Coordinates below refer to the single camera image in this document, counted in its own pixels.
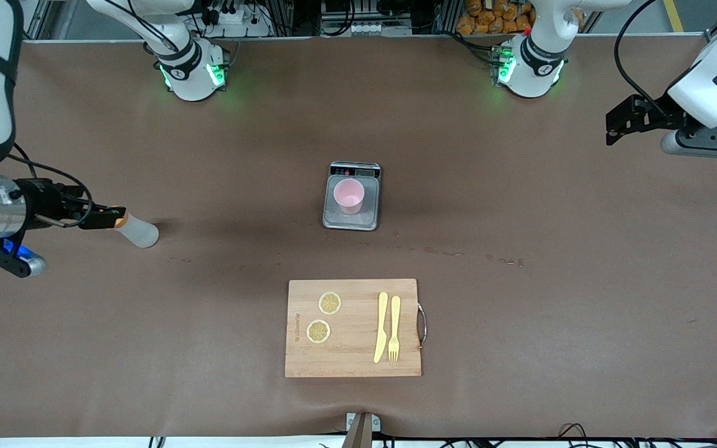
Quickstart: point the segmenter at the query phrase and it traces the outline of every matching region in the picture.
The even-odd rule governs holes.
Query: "yellow fork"
[[[400,324],[400,296],[394,296],[392,297],[392,338],[389,340],[389,361],[397,361],[400,355],[398,324]]]

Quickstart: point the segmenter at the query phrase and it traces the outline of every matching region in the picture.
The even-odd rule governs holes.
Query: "kitchen scale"
[[[355,215],[342,212],[334,199],[334,187],[342,179],[356,179],[364,186],[364,201]],[[366,162],[333,162],[328,170],[322,224],[329,229],[375,230],[378,227],[378,203],[381,199],[381,165]]]

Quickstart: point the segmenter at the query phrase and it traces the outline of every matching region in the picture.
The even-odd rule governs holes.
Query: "yellow knife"
[[[387,332],[383,331],[383,321],[387,318],[387,304],[389,304],[389,294],[381,292],[378,295],[378,341],[375,342],[375,359],[373,359],[375,363],[381,360],[383,349],[387,345]]]

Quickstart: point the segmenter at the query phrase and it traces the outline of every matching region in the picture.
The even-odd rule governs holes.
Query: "pink cup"
[[[342,212],[355,215],[364,201],[364,186],[356,179],[342,179],[334,187],[334,199]]]

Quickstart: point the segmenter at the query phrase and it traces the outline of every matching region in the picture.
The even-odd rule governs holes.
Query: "dried lemon slice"
[[[313,343],[324,343],[330,337],[330,325],[321,319],[313,320],[306,329],[306,337]]]
[[[342,308],[342,298],[336,292],[328,291],[319,297],[319,310],[322,313],[336,314],[340,308]]]

